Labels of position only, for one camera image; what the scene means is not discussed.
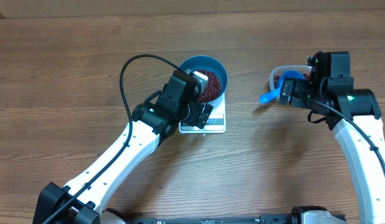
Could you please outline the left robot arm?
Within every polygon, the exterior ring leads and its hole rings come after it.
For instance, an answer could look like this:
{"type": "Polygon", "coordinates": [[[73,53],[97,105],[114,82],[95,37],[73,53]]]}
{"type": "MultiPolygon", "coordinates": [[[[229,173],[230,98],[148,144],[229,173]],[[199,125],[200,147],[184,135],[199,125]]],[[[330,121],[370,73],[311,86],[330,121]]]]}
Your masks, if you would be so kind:
{"type": "Polygon", "coordinates": [[[36,223],[125,223],[107,203],[131,171],[176,131],[181,121],[204,127],[212,105],[200,102],[210,78],[175,70],[162,90],[134,110],[117,140],[84,172],[63,187],[49,183],[39,194],[36,223]]]}

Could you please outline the blue plastic measuring scoop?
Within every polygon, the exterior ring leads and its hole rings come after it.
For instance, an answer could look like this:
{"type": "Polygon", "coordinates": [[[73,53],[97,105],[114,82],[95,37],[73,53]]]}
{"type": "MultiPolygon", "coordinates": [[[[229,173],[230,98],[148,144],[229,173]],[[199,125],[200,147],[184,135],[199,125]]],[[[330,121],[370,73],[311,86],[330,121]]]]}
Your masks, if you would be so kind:
{"type": "Polygon", "coordinates": [[[305,77],[302,73],[299,73],[295,70],[287,70],[281,76],[275,76],[272,78],[271,83],[274,86],[274,89],[270,92],[267,92],[259,97],[260,103],[268,103],[274,100],[276,97],[279,97],[281,94],[281,89],[286,78],[296,78],[304,80],[305,77]]]}

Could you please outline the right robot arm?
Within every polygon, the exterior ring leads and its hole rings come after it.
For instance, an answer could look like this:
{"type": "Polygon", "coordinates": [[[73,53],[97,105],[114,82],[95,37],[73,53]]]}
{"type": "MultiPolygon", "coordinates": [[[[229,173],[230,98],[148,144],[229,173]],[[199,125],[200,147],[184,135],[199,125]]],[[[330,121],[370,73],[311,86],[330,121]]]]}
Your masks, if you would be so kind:
{"type": "Polygon", "coordinates": [[[368,88],[355,89],[350,53],[308,57],[308,79],[285,78],[279,103],[320,114],[338,141],[356,192],[361,223],[385,223],[385,139],[382,112],[368,88]]]}

